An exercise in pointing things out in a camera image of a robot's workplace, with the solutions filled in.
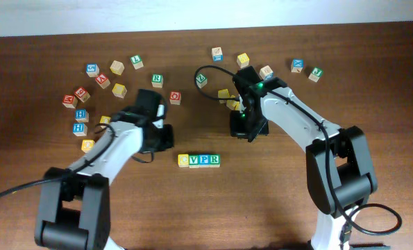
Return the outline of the yellow C block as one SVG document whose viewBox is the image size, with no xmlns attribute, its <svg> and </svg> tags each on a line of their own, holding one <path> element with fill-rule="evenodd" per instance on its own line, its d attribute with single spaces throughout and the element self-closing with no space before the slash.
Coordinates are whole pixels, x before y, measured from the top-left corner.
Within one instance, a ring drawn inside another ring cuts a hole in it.
<svg viewBox="0 0 413 250">
<path fill-rule="evenodd" d="M 189 155 L 188 154 L 178 154 L 178 166 L 189 167 Z"/>
</svg>

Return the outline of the green V block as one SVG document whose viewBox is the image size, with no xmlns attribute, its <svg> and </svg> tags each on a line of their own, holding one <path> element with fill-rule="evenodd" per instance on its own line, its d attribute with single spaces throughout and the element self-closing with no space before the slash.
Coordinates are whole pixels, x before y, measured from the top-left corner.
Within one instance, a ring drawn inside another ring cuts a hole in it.
<svg viewBox="0 0 413 250">
<path fill-rule="evenodd" d="M 199 155 L 189 155 L 189 168 L 199 168 Z"/>
</svg>

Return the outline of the blue P block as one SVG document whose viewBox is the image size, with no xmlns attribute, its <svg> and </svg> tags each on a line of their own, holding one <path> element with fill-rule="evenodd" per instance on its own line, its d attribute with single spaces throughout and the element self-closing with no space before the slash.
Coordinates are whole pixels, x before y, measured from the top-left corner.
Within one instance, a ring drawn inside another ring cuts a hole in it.
<svg viewBox="0 0 413 250">
<path fill-rule="evenodd" d="M 199 155 L 199 167 L 209 167 L 210 166 L 210 155 Z"/>
</svg>

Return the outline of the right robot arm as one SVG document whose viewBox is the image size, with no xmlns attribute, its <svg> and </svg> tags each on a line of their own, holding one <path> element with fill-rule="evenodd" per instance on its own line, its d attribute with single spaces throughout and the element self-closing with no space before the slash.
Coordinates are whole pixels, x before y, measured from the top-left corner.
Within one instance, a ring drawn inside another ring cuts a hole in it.
<svg viewBox="0 0 413 250">
<path fill-rule="evenodd" d="M 308 249 L 350 249 L 355 217 L 378 189 L 363 131 L 342 128 L 315 113 L 278 77 L 261 79 L 252 66 L 233 74 L 241 108 L 230 115 L 231 135 L 252 142 L 273 122 L 305 153 L 307 189 L 318 208 Z"/>
</svg>

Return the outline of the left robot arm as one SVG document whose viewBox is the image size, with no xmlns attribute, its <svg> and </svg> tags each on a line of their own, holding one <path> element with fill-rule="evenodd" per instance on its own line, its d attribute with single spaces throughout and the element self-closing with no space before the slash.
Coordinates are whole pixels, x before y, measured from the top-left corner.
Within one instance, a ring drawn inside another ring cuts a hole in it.
<svg viewBox="0 0 413 250">
<path fill-rule="evenodd" d="M 103 135 L 66 169 L 44 175 L 34 231 L 36 245 L 48 249 L 121 250 L 110 236 L 110 185 L 137 154 L 165 151 L 174 145 L 165 124 L 167 102 L 141 89 L 135 104 L 113 115 Z"/>
</svg>

